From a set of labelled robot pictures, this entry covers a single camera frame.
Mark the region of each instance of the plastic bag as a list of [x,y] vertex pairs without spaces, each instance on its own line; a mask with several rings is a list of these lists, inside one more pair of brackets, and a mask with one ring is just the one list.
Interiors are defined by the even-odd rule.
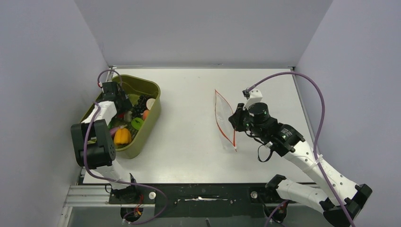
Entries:
[[228,118],[234,114],[233,109],[227,100],[215,90],[215,115],[217,127],[221,133],[220,139],[225,150],[235,150],[235,130]]

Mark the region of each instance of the yellow bell pepper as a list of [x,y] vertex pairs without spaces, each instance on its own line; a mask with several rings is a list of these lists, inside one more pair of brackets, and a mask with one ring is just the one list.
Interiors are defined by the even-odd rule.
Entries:
[[128,129],[118,129],[114,135],[114,143],[116,145],[131,143],[131,133]]

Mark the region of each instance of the gray wall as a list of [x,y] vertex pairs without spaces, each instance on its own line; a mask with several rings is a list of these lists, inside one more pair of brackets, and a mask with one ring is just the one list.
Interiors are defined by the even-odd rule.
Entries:
[[[320,151],[347,177],[373,188],[357,226],[401,225],[400,10],[399,0],[334,0],[296,68],[325,97]],[[316,130],[318,96],[298,82]]]
[[295,66],[332,0],[75,0],[109,65]]
[[70,126],[105,68],[73,0],[1,1],[1,226],[57,225],[78,176]]

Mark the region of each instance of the toy vegetable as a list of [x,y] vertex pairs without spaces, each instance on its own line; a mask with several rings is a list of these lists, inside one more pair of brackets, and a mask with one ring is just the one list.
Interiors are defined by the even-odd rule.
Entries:
[[112,138],[114,138],[114,135],[117,132],[117,130],[123,129],[125,127],[127,127],[127,125],[121,125],[121,126],[117,126],[115,128],[110,129],[110,135],[112,136]]
[[114,136],[114,144],[128,144],[131,143],[131,133],[128,129],[118,129]]

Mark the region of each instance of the screw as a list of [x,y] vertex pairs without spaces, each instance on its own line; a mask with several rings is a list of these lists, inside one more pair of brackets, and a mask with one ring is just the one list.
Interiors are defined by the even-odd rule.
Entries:
[[258,198],[258,193],[255,192],[255,191],[251,192],[251,198],[252,198],[252,199]]
[[155,198],[156,198],[156,193],[155,192],[149,193],[149,199],[154,200]]

